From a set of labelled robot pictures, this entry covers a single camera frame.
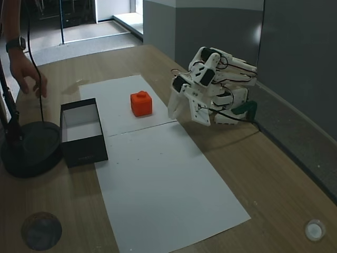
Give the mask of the person's hand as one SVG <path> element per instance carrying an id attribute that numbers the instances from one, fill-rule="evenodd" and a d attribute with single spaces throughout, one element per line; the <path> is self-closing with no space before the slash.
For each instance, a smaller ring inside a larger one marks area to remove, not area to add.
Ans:
<path id="1" fill-rule="evenodd" d="M 42 72 L 37 72 L 34 64 L 25 56 L 22 50 L 13 49 L 8 51 L 10 61 L 10 71 L 13 78 L 19 84 L 23 93 L 29 93 L 29 87 L 25 80 L 26 77 L 30 77 L 35 81 L 33 91 L 35 95 L 39 97 L 47 97 L 47 78 Z"/>

